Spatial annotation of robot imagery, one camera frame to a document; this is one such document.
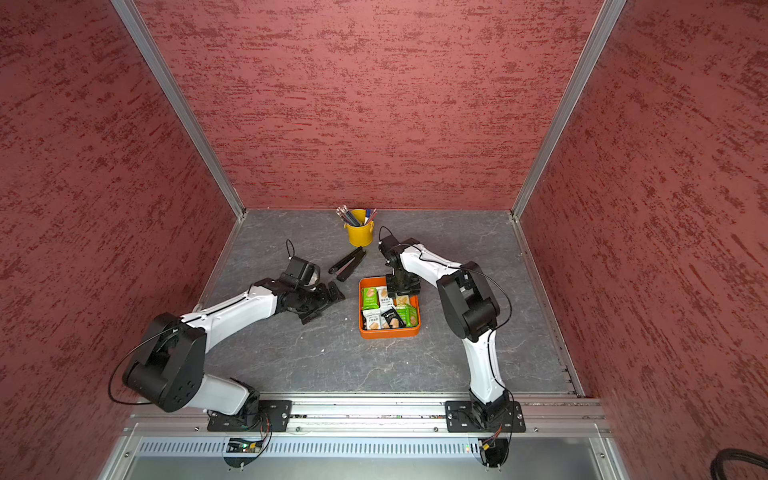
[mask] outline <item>black mounting plate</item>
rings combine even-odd
[[[285,432],[290,420],[290,410],[293,402],[290,400],[259,400],[259,412],[265,412],[270,419],[270,431]],[[232,415],[211,415],[208,420],[208,432],[237,432],[244,433],[241,419]]]
[[[451,400],[445,402],[445,423],[451,433],[477,432],[478,427],[470,420],[472,417],[472,402]],[[498,423],[490,425],[485,431],[495,432]],[[512,402],[511,408],[506,412],[502,423],[502,432],[525,432],[525,419],[523,418],[520,402]]]
[[[409,273],[411,276],[408,281],[400,281],[388,273],[384,278],[386,280],[387,296],[395,298],[398,295],[419,295],[422,291],[422,284],[420,283],[420,277]]]

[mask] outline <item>wire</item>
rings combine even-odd
[[[386,231],[388,231],[389,234],[392,235],[392,231],[388,227],[385,227],[385,226],[382,225],[381,227],[379,227],[379,242],[382,241],[382,228],[386,228]]]
[[[256,455],[256,457],[253,460],[256,460],[257,458],[259,458],[261,454],[264,453],[266,449],[270,446],[270,443],[272,443],[272,435],[274,434],[274,431],[270,428],[271,426],[270,417],[267,414],[264,414],[264,416],[266,417],[266,435],[264,435],[264,438],[266,438],[267,435],[269,435],[270,437],[267,439],[266,444],[262,440],[261,450],[259,450],[259,454]]]
[[[286,238],[286,252],[288,252],[288,259],[292,259],[294,255],[296,255],[296,248],[293,246],[293,242],[290,241],[290,238]]]
[[[768,470],[768,458],[758,455],[756,453],[748,452],[747,450],[740,449],[724,449],[720,450],[712,463],[710,463],[710,476],[712,480],[727,480],[725,476],[725,461],[737,460],[740,462],[751,463]]]
[[[204,315],[205,316],[213,315],[214,313],[217,313],[217,312],[220,312],[221,310],[227,309],[227,308],[231,307],[232,305],[237,305],[238,303],[242,302],[245,299],[246,299],[246,297],[242,296],[241,298],[239,298],[238,300],[230,303],[229,305],[222,306],[221,308],[219,308],[218,310],[214,310],[213,312],[205,312]],[[163,346],[165,346],[165,344],[168,343],[168,341],[170,341],[170,339],[174,338],[175,336],[177,336],[179,334],[179,330],[178,330],[179,325],[186,325],[189,322],[194,322],[195,320],[199,320],[201,318],[203,318],[203,317],[202,316],[197,316],[197,317],[195,317],[193,319],[184,320],[183,322],[181,322],[181,324],[177,324],[177,325],[174,325],[174,326],[169,326],[168,328],[166,328],[162,332],[156,333],[155,335],[149,337],[145,341],[139,343],[134,348],[132,348],[131,351],[126,353],[125,356],[120,360],[120,362],[118,362],[118,364],[116,366],[114,366],[114,370],[112,370],[112,375],[109,376],[109,383],[107,383],[107,395],[109,396],[109,399],[112,402],[119,403],[120,405],[151,405],[152,402],[124,402],[122,400],[116,399],[112,395],[112,382],[114,381],[114,376],[117,375],[118,370],[120,369],[120,365],[122,365],[123,362],[125,360],[127,360],[127,358],[129,356],[131,356],[131,354],[133,352],[135,352],[136,350],[140,349],[142,346],[146,345],[150,340],[156,339],[157,337],[159,337],[163,333],[170,332],[171,330],[176,329],[176,332],[174,332],[173,335],[169,335],[168,338],[164,339],[163,342],[160,344],[160,346],[158,346],[157,349],[160,349]]]
[[[182,323],[183,323],[183,324],[184,324],[184,323],[189,323],[189,322],[191,322],[191,321],[193,321],[193,320],[197,320],[197,319],[199,319],[199,318],[201,318],[201,317],[197,317],[196,319],[187,320],[186,322],[182,322]],[[131,351],[130,351],[130,352],[128,352],[128,353],[126,353],[126,354],[125,354],[125,356],[122,358],[122,360],[120,360],[120,362],[118,362],[118,364],[117,364],[116,366],[114,366],[114,370],[112,370],[112,375],[110,375],[110,376],[109,376],[109,383],[107,383],[107,395],[109,396],[109,399],[110,399],[112,402],[115,402],[115,403],[119,403],[120,405],[151,405],[151,404],[152,404],[152,402],[123,402],[122,400],[118,400],[118,399],[116,399],[116,398],[115,398],[115,397],[112,395],[112,382],[114,381],[114,376],[115,376],[115,374],[117,374],[117,373],[118,373],[118,369],[120,368],[120,365],[122,365],[122,364],[123,364],[123,362],[124,362],[124,361],[125,361],[125,360],[126,360],[128,357],[129,357],[129,356],[131,356],[131,354],[132,354],[133,352],[135,352],[136,350],[140,349],[142,346],[144,346],[144,345],[147,345],[147,343],[149,343],[149,341],[150,341],[150,340],[154,340],[154,339],[156,339],[157,337],[159,337],[159,336],[160,336],[160,335],[162,335],[163,333],[166,333],[166,332],[170,332],[171,330],[173,330],[173,329],[178,329],[178,328],[179,328],[179,325],[169,326],[168,328],[166,328],[166,329],[165,329],[165,330],[163,330],[162,332],[154,334],[153,336],[149,337],[149,338],[148,338],[148,339],[146,339],[145,341],[143,341],[143,342],[139,343],[139,344],[138,344],[138,345],[136,345],[134,348],[132,348],[132,349],[131,349]]]
[[[422,255],[424,254],[424,250],[421,250],[416,245],[411,245],[411,247],[415,247],[417,250],[419,250],[421,252],[419,254],[419,260],[421,260],[422,262],[437,263],[438,265],[443,265],[446,268],[456,268],[457,270],[462,270],[462,271],[465,271],[465,272],[477,273],[478,275],[484,276],[486,279],[490,280],[491,283],[496,285],[496,288],[498,288],[499,291],[501,291],[504,294],[504,297],[507,299],[507,303],[509,304],[509,315],[507,315],[507,319],[504,320],[501,325],[499,325],[496,328],[491,329],[491,330],[498,330],[498,329],[502,328],[512,318],[512,300],[509,298],[509,295],[507,295],[507,293],[504,291],[502,286],[499,285],[498,282],[496,282],[496,280],[493,280],[490,276],[485,275],[483,272],[480,272],[480,271],[477,271],[477,270],[473,270],[471,268],[464,268],[463,266],[454,267],[454,266],[445,265],[443,262],[439,262],[437,260],[427,260],[426,258],[422,258]]]

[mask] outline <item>gray table surface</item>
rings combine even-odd
[[[376,248],[379,226],[399,240],[414,237],[453,261],[474,260],[507,292],[510,322],[498,331],[501,377],[512,392],[568,392],[567,374],[548,335],[508,212],[386,210],[376,217],[373,243],[355,273],[336,284],[347,300],[302,325],[280,313],[230,336],[206,357],[207,373],[234,377],[261,392],[466,392],[469,368],[461,340],[449,329],[437,289],[422,281],[422,328],[415,337],[366,340],[357,326],[358,282],[391,271]],[[288,264],[285,239],[296,255],[328,269],[351,252],[341,220],[330,210],[250,210],[206,306],[243,292]],[[495,291],[502,312],[504,296]]]

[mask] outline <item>snack packet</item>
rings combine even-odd
[[[410,312],[408,311],[407,305],[395,305],[395,311],[397,312],[400,319],[405,320],[406,326],[410,326],[408,324],[408,318],[410,317]]]
[[[379,294],[376,292],[376,288],[367,286],[362,289],[362,309],[377,309],[379,308]]]
[[[404,326],[406,326],[406,322],[404,322],[400,318],[400,315],[397,314],[397,310],[395,310],[394,308],[391,308],[385,311],[381,315],[382,315],[382,321],[387,322],[389,326],[391,326],[392,328],[403,328]]]
[[[379,309],[363,310],[362,317],[366,319],[366,330],[379,330],[381,329],[381,316],[379,315]]]
[[[402,316],[402,318],[406,321],[407,326],[418,326],[419,324],[419,311],[414,306],[406,305],[408,308],[408,314],[406,316]]]
[[[385,286],[376,287],[376,291],[379,292],[379,307],[381,308],[382,312],[385,312],[395,306],[395,302],[388,297]]]

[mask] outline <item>green snack packet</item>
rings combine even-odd
[[[419,311],[413,305],[404,305],[404,306],[408,309],[408,312],[406,315],[400,315],[400,317],[406,321],[407,326],[418,326]]]
[[[410,323],[408,323],[408,306],[407,305],[396,305],[395,311],[400,316],[400,318],[406,323],[406,326],[411,326]]]
[[[379,292],[373,286],[362,289],[362,309],[379,308]]]

